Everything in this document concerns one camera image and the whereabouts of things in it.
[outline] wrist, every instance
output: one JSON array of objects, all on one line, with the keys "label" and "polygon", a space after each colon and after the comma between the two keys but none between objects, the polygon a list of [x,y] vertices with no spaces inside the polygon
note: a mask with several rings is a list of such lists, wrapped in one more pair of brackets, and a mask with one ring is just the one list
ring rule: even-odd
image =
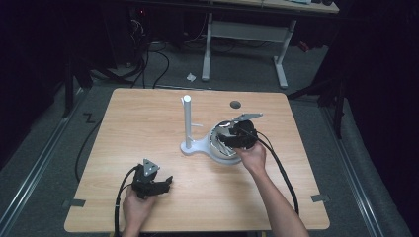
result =
[{"label": "wrist", "polygon": [[249,173],[252,175],[254,179],[268,176],[268,173],[266,173],[266,170],[263,169],[249,169]]},{"label": "wrist", "polygon": [[123,232],[123,237],[138,237],[140,229],[141,226],[131,226],[127,224]]}]

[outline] desk leg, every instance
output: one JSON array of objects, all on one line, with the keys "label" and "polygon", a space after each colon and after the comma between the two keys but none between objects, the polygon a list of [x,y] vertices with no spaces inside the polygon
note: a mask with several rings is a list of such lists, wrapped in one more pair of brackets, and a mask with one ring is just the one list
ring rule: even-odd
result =
[{"label": "desk leg", "polygon": [[295,28],[296,20],[292,20],[284,38],[283,48],[279,56],[274,57],[275,68],[277,69],[278,80],[282,89],[288,88],[286,74],[283,68],[283,59],[286,55],[287,48],[290,44],[291,37],[293,36],[293,29]]},{"label": "desk leg", "polygon": [[71,57],[68,57],[68,61],[65,64],[65,112],[63,117],[67,118],[74,106],[74,86],[73,86],[73,74],[71,71]]},{"label": "desk leg", "polygon": [[212,37],[212,13],[209,13],[209,23],[207,26],[207,47],[206,54],[204,55],[203,65],[203,81],[210,80],[210,39]]}]

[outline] desk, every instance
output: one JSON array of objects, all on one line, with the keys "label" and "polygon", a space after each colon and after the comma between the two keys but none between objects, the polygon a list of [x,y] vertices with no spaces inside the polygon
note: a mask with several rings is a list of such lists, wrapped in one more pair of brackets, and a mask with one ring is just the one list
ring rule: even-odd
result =
[{"label": "desk", "polygon": [[[221,165],[209,157],[185,156],[181,98],[192,97],[195,139],[217,123],[242,113],[264,113],[253,119],[256,129],[271,140],[299,202],[308,229],[325,229],[329,219],[299,136],[287,97],[279,93],[117,89],[108,106],[75,198],[65,221],[69,232],[111,232],[114,205],[126,173],[143,158],[161,167],[155,181],[173,176],[168,194],[161,195],[143,231],[253,231],[271,229],[258,190],[243,165]],[[241,108],[230,107],[239,101]],[[293,203],[274,158],[266,168],[273,182]],[[121,229],[124,217],[120,213]]]},{"label": "desk", "polygon": [[[285,0],[214,0],[214,2],[243,4],[260,8],[280,8],[314,13],[336,14],[339,12],[339,8],[334,3],[330,6],[325,6],[323,4],[299,4]],[[288,27],[271,27],[252,24],[229,23],[225,21],[213,21],[212,13],[209,13],[209,22],[207,26],[207,45],[203,63],[203,81],[208,81],[210,79],[210,43],[212,37],[233,38],[240,40],[259,40],[282,44],[278,56],[275,56],[273,59],[275,68],[277,70],[280,87],[282,89],[287,89],[288,83],[283,68],[283,60],[286,55],[287,48],[290,44],[291,37],[293,36],[295,24],[295,19],[291,20]]]}]

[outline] metal stand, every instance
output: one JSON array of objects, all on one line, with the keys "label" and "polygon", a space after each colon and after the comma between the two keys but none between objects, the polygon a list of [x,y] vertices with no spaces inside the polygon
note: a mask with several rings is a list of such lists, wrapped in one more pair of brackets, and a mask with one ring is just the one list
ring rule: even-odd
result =
[{"label": "metal stand", "polygon": [[222,159],[216,156],[210,149],[210,133],[204,136],[200,140],[194,140],[191,135],[191,97],[184,96],[182,98],[182,103],[184,105],[185,111],[185,141],[181,143],[181,150],[185,155],[193,155],[195,153],[204,153],[212,160],[224,164],[224,165],[235,165],[240,163],[241,158],[236,156],[231,159]]},{"label": "metal stand", "polygon": [[283,68],[283,59],[290,44],[296,20],[292,20],[287,28],[267,27],[260,25],[220,22],[212,20],[212,13],[209,13],[207,27],[207,45],[204,55],[203,81],[210,80],[210,43],[212,37],[232,38],[240,40],[257,40],[278,42],[282,44],[279,56],[274,57],[274,64],[277,70],[278,81],[282,89],[288,88],[286,75]]}]

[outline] table leg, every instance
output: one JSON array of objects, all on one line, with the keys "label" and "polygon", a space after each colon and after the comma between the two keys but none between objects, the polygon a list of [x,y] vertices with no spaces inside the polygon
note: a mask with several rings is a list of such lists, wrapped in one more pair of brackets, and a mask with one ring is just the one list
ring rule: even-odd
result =
[{"label": "table leg", "polygon": [[291,37],[293,36],[293,29],[295,28],[295,24],[296,24],[296,20],[292,20],[287,30],[287,33],[283,42],[283,47],[281,49],[281,53],[279,56],[274,57],[275,68],[277,69],[278,80],[280,82],[280,87],[282,89],[288,88],[287,78],[286,78],[286,75],[284,73],[284,68],[283,68],[283,59],[284,59],[284,56],[286,55]]},{"label": "table leg", "polygon": [[204,55],[204,65],[203,65],[203,81],[208,81],[210,79],[210,40],[212,35],[212,13],[209,13],[209,23],[207,26],[207,46],[206,54]]}]

